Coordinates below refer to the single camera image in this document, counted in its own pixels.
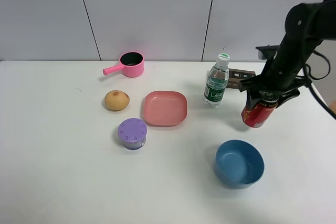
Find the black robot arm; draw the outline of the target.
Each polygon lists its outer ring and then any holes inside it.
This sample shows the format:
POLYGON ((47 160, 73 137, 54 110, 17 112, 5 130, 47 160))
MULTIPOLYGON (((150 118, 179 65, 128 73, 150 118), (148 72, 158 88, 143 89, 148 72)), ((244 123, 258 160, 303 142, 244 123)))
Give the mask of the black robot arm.
POLYGON ((311 84, 298 73, 324 40, 335 40, 335 0, 293 7, 276 53, 267 59, 261 74, 239 84, 239 90, 247 92, 246 108, 253 109, 267 95, 279 106, 298 97, 299 88, 311 84))

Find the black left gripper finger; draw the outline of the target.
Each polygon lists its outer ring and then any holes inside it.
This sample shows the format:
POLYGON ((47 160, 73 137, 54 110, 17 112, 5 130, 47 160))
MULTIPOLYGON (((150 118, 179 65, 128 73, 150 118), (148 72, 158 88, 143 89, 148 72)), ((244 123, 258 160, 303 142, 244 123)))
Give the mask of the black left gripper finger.
POLYGON ((282 106, 284 103, 286 103, 287 101, 298 97, 300 95, 300 91, 299 90, 285 90, 285 91, 276 90, 274 94, 278 98, 277 105, 276 105, 276 108, 278 108, 282 106))

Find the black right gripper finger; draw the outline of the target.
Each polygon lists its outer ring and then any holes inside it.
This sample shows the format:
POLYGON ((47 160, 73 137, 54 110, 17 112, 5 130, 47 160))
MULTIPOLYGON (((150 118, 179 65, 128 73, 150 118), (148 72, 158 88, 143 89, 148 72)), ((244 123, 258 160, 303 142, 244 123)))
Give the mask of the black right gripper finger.
POLYGON ((253 109, 261 99, 260 91, 247 90, 246 108, 253 109))

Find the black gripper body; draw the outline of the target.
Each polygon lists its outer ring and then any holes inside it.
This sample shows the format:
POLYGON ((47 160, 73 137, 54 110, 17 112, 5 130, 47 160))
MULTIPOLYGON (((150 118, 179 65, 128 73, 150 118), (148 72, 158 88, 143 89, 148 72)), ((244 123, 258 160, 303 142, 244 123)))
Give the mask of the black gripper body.
POLYGON ((278 95, 281 98, 294 98, 300 95, 299 88, 307 87, 309 80, 305 76, 294 73, 278 73, 278 75, 259 74, 242 80, 238 88, 243 91, 261 91, 278 95))

